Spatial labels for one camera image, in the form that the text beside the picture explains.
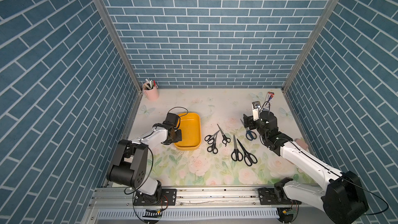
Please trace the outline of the blue handled scissors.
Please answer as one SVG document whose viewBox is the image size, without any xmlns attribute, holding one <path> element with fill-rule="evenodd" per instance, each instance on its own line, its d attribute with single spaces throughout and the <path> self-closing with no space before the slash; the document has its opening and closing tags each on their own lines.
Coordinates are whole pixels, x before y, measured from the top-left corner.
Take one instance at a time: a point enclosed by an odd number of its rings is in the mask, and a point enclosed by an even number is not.
<svg viewBox="0 0 398 224">
<path fill-rule="evenodd" d="M 244 124 L 244 121 L 242 119 L 240 120 L 240 122 L 242 123 L 242 125 L 244 126 L 244 128 L 246 130 L 246 134 L 245 134 L 246 139 L 249 141 L 253 141 L 253 140 L 257 139 L 257 134 L 254 131 L 250 130 L 248 127 L 246 127 Z"/>
</svg>

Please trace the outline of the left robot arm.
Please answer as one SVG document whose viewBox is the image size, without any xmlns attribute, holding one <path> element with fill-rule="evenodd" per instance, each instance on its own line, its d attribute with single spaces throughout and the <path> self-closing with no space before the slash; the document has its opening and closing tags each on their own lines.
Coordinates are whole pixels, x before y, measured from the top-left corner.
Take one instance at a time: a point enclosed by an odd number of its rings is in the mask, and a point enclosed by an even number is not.
<svg viewBox="0 0 398 224">
<path fill-rule="evenodd" d="M 132 188 L 150 203 L 158 203 L 162 196 L 161 182 L 146 175 L 150 146 L 171 145 L 182 140 L 180 116 L 168 113 L 162 123 L 156 123 L 147 133 L 133 140 L 121 140 L 111 159 L 106 179 Z"/>
</svg>

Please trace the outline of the black scissors small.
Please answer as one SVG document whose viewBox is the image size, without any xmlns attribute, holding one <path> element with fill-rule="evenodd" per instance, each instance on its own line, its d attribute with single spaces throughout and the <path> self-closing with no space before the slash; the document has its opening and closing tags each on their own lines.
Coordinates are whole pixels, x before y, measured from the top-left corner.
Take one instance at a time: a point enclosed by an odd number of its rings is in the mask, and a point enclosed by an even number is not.
<svg viewBox="0 0 398 224">
<path fill-rule="evenodd" d="M 223 132 L 223 130 L 221 129 L 220 125 L 217 125 L 219 128 L 219 131 L 221 132 L 222 135 L 222 143 L 227 146 L 229 143 L 231 143 L 231 139 L 228 138 L 225 133 Z"/>
</svg>

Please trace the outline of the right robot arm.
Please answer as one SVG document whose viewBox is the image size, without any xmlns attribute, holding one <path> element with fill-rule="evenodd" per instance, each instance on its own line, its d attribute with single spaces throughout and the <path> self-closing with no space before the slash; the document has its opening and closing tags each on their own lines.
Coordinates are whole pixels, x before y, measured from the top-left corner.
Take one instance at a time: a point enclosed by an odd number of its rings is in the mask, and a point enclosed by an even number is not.
<svg viewBox="0 0 398 224">
<path fill-rule="evenodd" d="M 309 186 L 285 177 L 274 184 L 274 197 L 278 202 L 299 201 L 311 205 L 325 212 L 335 224 L 351 224 L 369 210 L 359 177 L 322 162 L 280 132 L 273 113 L 244 115 L 243 123 L 249 130 L 257 130 L 260 141 L 270 151 L 293 163 L 318 184 Z"/>
</svg>

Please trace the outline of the black scissors pair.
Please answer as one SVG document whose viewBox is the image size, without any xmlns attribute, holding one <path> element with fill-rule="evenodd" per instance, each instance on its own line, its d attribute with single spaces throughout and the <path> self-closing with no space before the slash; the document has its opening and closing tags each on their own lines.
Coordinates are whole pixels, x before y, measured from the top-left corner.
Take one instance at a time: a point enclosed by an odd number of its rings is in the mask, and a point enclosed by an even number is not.
<svg viewBox="0 0 398 224">
<path fill-rule="evenodd" d="M 213 144 L 209 145 L 207 147 L 207 151 L 211 152 L 213 154 L 217 154 L 218 153 L 217 141 L 215 141 Z"/>
<path fill-rule="evenodd" d="M 217 140 L 218 133 L 219 133 L 219 131 L 217 131 L 213 135 L 207 135 L 205 137 L 204 141 L 206 141 L 209 145 L 213 144 Z"/>
</svg>

